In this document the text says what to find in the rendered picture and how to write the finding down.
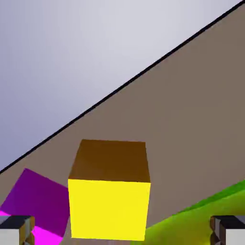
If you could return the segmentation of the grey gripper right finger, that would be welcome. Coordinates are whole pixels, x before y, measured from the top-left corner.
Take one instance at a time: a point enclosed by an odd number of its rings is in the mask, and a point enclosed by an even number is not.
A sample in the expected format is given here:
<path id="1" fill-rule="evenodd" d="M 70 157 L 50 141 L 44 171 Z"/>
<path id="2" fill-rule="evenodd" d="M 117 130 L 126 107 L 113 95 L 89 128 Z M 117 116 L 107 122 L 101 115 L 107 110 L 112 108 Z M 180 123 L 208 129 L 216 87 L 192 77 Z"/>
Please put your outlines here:
<path id="1" fill-rule="evenodd" d="M 244 215 L 212 216 L 210 227 L 210 245 L 245 245 Z"/>

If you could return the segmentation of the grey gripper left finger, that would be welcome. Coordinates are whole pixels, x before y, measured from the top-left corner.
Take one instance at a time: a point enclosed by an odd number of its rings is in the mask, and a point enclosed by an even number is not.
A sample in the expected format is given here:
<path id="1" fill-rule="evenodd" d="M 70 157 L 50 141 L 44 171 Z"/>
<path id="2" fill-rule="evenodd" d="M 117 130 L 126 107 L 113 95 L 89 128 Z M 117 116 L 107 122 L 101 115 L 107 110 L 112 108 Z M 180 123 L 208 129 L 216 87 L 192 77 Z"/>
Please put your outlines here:
<path id="1" fill-rule="evenodd" d="M 0 216 L 0 245 L 35 245 L 34 226 L 33 216 Z"/>

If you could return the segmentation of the small magenta cube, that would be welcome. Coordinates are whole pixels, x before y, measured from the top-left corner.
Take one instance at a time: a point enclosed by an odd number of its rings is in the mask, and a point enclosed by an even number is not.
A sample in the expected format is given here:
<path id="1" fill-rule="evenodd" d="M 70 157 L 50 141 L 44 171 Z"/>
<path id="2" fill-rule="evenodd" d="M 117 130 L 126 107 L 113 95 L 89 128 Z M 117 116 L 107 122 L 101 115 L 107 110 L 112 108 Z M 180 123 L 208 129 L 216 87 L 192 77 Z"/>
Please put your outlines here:
<path id="1" fill-rule="evenodd" d="M 33 216 L 35 245 L 60 245 L 69 218 L 68 188 L 26 168 L 0 214 Z"/>

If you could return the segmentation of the small yellow cube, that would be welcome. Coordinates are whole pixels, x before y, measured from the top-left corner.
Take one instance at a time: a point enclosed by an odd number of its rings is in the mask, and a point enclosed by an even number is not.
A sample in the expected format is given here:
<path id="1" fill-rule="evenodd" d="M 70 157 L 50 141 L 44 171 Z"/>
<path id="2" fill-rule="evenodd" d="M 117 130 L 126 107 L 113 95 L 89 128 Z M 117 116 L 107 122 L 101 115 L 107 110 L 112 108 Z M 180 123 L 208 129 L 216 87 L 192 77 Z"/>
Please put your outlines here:
<path id="1" fill-rule="evenodd" d="M 72 238 L 143 241 L 150 189 L 144 142 L 83 139 L 68 177 Z"/>

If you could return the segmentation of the large green box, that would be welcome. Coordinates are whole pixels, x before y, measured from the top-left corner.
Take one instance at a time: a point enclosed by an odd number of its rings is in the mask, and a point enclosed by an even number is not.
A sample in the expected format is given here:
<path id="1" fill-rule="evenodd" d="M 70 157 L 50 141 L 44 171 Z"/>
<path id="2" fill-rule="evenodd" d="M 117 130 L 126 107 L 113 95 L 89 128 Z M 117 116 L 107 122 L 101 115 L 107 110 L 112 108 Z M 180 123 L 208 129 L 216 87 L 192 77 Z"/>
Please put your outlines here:
<path id="1" fill-rule="evenodd" d="M 130 245 L 210 245 L 210 218 L 245 216 L 245 179 L 146 229 L 145 240 Z"/>

